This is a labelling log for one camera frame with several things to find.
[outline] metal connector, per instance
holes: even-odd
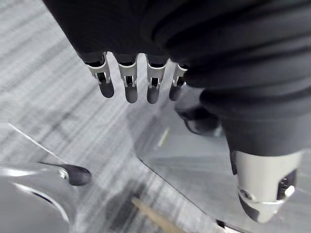
[[[148,80],[148,87],[156,87],[157,89],[160,88],[160,85],[163,80],[163,75],[165,71],[167,62],[161,67],[154,67],[150,65],[150,62],[147,58],[147,80]]]
[[[173,86],[186,85],[186,82],[183,79],[183,77],[184,77],[184,73],[187,70],[188,70],[187,68],[182,68],[178,63],[176,63],[174,74],[173,74]]]
[[[137,85],[137,61],[130,65],[124,66],[118,63],[119,70],[121,74],[121,79],[124,83],[124,87],[132,86],[136,87]]]
[[[177,101],[180,93],[181,88],[186,85],[186,81],[184,79],[184,73],[188,70],[188,67],[186,65],[180,65],[176,63],[174,74],[173,74],[173,81],[170,88],[170,94],[169,97],[172,101]]]
[[[304,151],[282,156],[235,152],[238,196],[246,214],[267,222],[295,192],[296,171]]]
[[[103,53],[104,63],[101,66],[95,67],[87,65],[92,76],[97,79],[101,93],[106,98],[111,98],[114,95],[114,88],[110,77],[109,64],[106,58],[107,52]]]
[[[90,65],[87,65],[87,67],[91,71],[92,76],[98,80],[99,84],[102,84],[102,81],[105,81],[106,83],[111,82],[110,69],[109,69],[109,64],[107,62],[106,54],[107,54],[106,52],[103,53],[104,64],[102,64],[101,66],[92,67]]]

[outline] wooden stick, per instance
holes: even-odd
[[[164,216],[142,203],[138,198],[132,198],[132,203],[166,233],[187,233],[171,221],[167,220]]]

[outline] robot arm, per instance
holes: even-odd
[[[104,96],[114,93],[110,77],[96,75],[108,74],[104,61],[96,65],[105,51],[117,58],[129,102],[137,99],[137,72],[128,58],[153,55],[152,103],[167,58],[186,67],[177,75],[181,86],[205,89],[201,103],[221,120],[239,198],[253,220],[268,221],[293,194],[311,139],[309,0],[43,1]]]

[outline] black fingertip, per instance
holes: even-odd
[[[147,90],[147,101],[151,104],[156,103],[159,98],[159,89],[156,87],[148,88]]]
[[[125,88],[125,98],[129,103],[135,103],[138,98],[137,86],[128,86]]]
[[[105,96],[106,98],[111,98],[115,94],[115,90],[113,88],[111,80],[109,83],[103,81],[101,84],[99,84],[99,88],[101,90],[102,95]]]
[[[59,166],[66,170],[69,176],[69,183],[73,186],[83,186],[92,180],[92,174],[84,167],[69,164]]]
[[[174,86],[173,83],[170,88],[169,98],[172,101],[177,101],[181,93],[181,86]]]

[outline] gray carpet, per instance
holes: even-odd
[[[116,60],[109,53],[115,96],[105,99],[41,1],[2,0],[0,22],[0,161],[63,160],[88,168],[94,182],[81,189],[73,232],[161,232],[132,206],[132,196],[188,232],[219,231],[209,217],[136,158],[134,145],[144,143],[143,132],[148,140],[152,133],[148,125],[168,101],[171,62],[159,101],[150,105],[146,61],[140,54],[138,101],[129,104]]]

